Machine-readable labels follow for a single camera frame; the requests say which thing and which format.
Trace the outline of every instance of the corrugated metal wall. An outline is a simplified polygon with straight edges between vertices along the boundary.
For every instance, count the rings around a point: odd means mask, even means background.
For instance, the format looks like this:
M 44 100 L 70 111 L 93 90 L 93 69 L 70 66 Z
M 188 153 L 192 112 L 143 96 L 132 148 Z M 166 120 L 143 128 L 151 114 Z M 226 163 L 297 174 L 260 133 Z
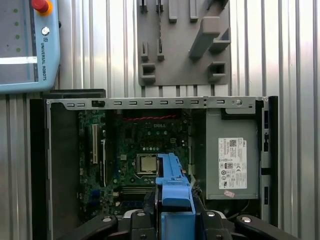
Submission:
M 229 86 L 141 88 L 135 0 L 59 0 L 57 88 L 108 97 L 279 95 L 279 223 L 318 240 L 320 26 L 317 0 L 230 0 Z M 30 240 L 29 97 L 0 97 L 0 239 Z

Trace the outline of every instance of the warning label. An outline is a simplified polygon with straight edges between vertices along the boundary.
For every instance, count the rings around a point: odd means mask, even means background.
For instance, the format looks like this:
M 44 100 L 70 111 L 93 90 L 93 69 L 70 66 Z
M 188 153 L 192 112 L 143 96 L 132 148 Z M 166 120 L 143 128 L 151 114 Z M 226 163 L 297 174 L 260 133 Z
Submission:
M 247 141 L 219 138 L 219 189 L 247 188 Z

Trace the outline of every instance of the green circuit board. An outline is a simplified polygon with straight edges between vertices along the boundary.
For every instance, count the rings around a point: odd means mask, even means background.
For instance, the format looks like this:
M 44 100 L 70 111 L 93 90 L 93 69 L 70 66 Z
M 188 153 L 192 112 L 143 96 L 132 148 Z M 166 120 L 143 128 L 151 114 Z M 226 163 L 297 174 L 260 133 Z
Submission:
M 141 209 L 155 189 L 157 154 L 174 153 L 189 163 L 189 118 L 184 114 L 126 117 L 107 111 L 79 113 L 80 214 L 123 215 Z

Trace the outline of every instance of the emergency stop button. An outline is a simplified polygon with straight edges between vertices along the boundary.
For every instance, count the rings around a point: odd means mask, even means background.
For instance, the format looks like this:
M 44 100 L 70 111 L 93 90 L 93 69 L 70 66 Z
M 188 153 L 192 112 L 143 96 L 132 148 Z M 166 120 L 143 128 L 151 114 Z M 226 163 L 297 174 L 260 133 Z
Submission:
M 52 12 L 52 3 L 49 0 L 31 0 L 31 6 L 41 16 L 48 16 Z

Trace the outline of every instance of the pci slot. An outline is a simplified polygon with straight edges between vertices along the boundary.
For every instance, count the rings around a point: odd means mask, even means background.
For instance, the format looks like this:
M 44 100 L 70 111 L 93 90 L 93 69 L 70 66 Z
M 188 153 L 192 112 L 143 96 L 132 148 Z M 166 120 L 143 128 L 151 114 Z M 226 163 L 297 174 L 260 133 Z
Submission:
M 92 163 L 98 164 L 98 135 L 99 135 L 99 124 L 92 124 Z
M 107 170 L 106 170 L 106 140 L 101 140 L 102 145 L 102 161 L 100 161 L 100 186 L 105 188 L 107 186 L 106 179 L 107 179 Z

